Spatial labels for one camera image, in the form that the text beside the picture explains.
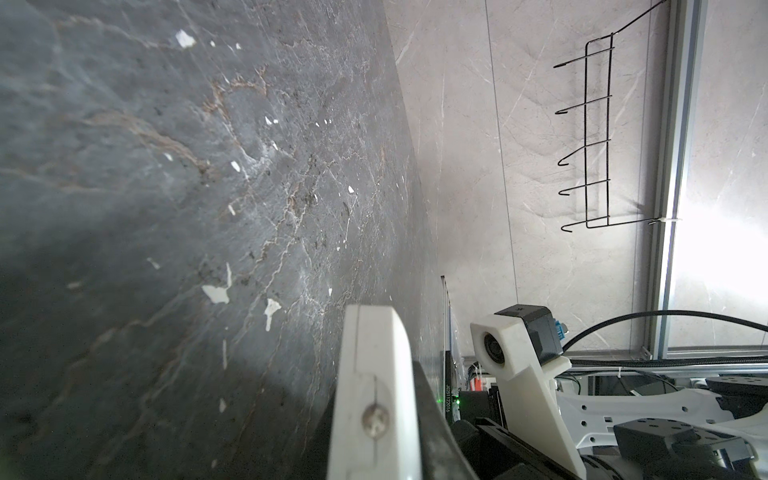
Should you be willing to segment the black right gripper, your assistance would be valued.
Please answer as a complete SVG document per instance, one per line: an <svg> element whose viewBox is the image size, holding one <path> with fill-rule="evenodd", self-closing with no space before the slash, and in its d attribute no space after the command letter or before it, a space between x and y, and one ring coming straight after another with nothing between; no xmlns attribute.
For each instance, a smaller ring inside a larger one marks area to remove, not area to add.
<svg viewBox="0 0 768 480"><path fill-rule="evenodd" d="M412 369L423 479L578 479L490 419L449 428L421 364Z"/></svg>

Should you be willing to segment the white remote control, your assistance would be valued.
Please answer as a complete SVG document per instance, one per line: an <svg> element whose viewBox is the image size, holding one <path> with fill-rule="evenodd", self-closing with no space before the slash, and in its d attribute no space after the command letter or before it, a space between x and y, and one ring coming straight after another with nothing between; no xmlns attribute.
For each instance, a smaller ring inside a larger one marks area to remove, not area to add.
<svg viewBox="0 0 768 480"><path fill-rule="evenodd" d="M391 306L346 307L326 477L423 477L411 347Z"/></svg>

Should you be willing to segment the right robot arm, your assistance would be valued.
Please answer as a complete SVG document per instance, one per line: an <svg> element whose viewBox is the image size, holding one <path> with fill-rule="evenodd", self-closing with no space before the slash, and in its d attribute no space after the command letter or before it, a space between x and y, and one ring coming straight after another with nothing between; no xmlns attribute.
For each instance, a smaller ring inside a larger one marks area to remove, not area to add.
<svg viewBox="0 0 768 480"><path fill-rule="evenodd" d="M588 427L605 426L618 456L582 455L546 382L525 371L499 386L506 423L477 417L452 424L460 452L480 479L764 479L767 452L733 430L660 417L621 421L585 397Z"/></svg>

